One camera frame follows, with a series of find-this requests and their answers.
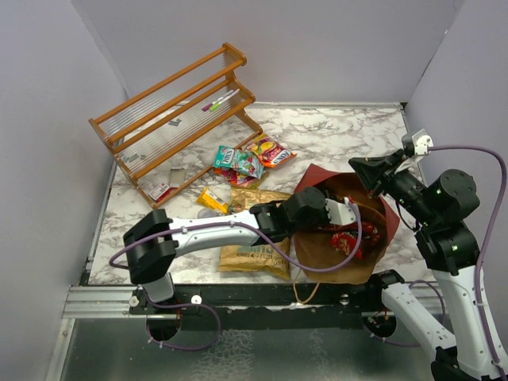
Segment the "red rice cracker bag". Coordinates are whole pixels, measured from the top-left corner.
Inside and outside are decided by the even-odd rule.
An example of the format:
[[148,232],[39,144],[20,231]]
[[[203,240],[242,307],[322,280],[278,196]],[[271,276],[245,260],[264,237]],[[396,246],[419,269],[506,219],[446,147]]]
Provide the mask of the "red rice cracker bag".
[[[362,246],[363,244],[368,243],[369,240],[370,235],[364,234],[362,236],[362,243],[360,245]],[[358,241],[357,232],[342,231],[333,234],[330,240],[330,246],[337,252],[341,252],[342,254],[349,256],[354,247],[356,246],[357,241]],[[355,258],[358,260],[364,259],[364,254],[361,246],[358,248],[355,254]]]

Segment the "red brown paper bag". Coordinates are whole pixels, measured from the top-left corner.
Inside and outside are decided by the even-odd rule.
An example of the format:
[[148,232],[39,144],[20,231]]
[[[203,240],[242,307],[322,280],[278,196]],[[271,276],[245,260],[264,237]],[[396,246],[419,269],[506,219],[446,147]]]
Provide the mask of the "red brown paper bag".
[[368,281],[375,265],[383,258],[388,245],[394,238],[400,218],[384,198],[371,198],[359,177],[354,173],[329,171],[311,164],[296,186],[296,191],[316,187],[328,198],[338,201],[350,198],[360,210],[362,235],[358,235],[355,222],[349,225],[327,225],[299,231],[293,236],[298,262],[312,268],[328,268],[344,262],[360,243],[354,257],[336,271],[317,273],[305,270],[308,280],[315,282],[310,295],[302,299],[297,284],[293,284],[294,296],[298,303],[307,304],[316,295],[322,284],[359,285]]

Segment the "orange fruit candy bag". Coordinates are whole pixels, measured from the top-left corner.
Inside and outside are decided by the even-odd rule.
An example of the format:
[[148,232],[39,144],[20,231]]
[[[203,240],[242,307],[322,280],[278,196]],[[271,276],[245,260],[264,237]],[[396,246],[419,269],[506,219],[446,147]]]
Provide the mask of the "orange fruit candy bag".
[[213,171],[217,175],[224,177],[232,187],[242,187],[246,189],[256,189],[259,185],[266,180],[269,173],[265,171],[261,177],[255,178],[248,175],[241,174],[233,169],[222,169],[213,167]]

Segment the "teal Fox's candy bag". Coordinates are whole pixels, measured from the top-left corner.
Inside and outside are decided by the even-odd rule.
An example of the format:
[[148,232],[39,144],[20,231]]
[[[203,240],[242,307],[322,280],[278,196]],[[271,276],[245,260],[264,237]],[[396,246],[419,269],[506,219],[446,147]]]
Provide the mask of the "teal Fox's candy bag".
[[224,145],[218,147],[213,167],[232,169],[242,175],[257,179],[260,179],[264,173],[264,167],[254,154]]

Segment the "yellow snack bar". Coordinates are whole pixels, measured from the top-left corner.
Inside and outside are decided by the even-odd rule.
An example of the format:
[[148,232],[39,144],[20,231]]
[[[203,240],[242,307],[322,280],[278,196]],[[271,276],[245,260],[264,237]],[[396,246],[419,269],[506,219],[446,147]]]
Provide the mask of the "yellow snack bar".
[[205,187],[202,190],[200,195],[197,197],[196,202],[211,210],[219,211],[224,215],[229,212],[229,204],[217,196],[209,187]]

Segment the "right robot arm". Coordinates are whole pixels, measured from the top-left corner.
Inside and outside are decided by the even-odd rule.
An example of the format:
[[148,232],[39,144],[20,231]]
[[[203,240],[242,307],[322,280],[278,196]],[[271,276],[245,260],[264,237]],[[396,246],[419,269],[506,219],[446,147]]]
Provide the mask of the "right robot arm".
[[390,195],[419,223],[414,237],[441,290],[452,328],[446,329],[405,283],[377,283],[364,294],[373,310],[386,306],[429,357],[435,380],[505,380],[507,353],[495,330],[480,266],[482,252],[464,220],[478,206],[474,179],[444,171],[430,186],[403,168],[403,150],[349,165],[371,196]]

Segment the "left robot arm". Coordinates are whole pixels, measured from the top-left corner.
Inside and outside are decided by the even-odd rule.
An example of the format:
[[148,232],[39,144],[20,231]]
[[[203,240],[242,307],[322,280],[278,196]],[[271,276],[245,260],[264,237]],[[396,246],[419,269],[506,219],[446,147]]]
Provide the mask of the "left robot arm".
[[279,243],[300,230],[335,223],[336,205],[316,187],[307,187],[287,200],[220,217],[178,220],[153,210],[123,236],[130,281],[144,287],[156,312],[167,313],[175,304],[167,273],[175,258],[208,248]]

